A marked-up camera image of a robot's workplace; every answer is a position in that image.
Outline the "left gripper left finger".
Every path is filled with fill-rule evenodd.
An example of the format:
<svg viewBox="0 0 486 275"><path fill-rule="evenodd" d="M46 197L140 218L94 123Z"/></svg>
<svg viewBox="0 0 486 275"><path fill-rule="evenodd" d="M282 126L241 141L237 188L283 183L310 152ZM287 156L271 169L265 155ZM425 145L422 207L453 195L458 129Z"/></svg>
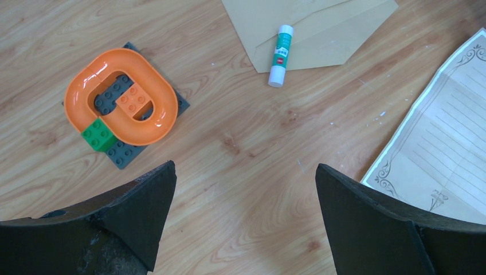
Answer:
<svg viewBox="0 0 486 275"><path fill-rule="evenodd" d="M39 218L1 222L2 274L147 274L174 197L168 161L112 190Z"/></svg>

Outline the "letter paper sheet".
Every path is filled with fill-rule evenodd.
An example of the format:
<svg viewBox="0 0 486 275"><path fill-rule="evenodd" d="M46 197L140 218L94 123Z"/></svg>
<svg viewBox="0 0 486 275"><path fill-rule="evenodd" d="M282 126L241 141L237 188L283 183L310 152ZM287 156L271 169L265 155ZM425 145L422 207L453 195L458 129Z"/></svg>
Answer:
<svg viewBox="0 0 486 275"><path fill-rule="evenodd" d="M428 212L485 224L485 29L439 67L362 183Z"/></svg>

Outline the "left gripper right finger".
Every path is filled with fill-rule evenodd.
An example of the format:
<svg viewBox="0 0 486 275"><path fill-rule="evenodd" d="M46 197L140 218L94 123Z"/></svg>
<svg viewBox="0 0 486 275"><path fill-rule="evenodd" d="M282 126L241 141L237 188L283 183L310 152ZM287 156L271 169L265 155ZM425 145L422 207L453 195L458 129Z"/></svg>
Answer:
<svg viewBox="0 0 486 275"><path fill-rule="evenodd" d="M485 226L430 213L320 164L316 189L337 274L484 274Z"/></svg>

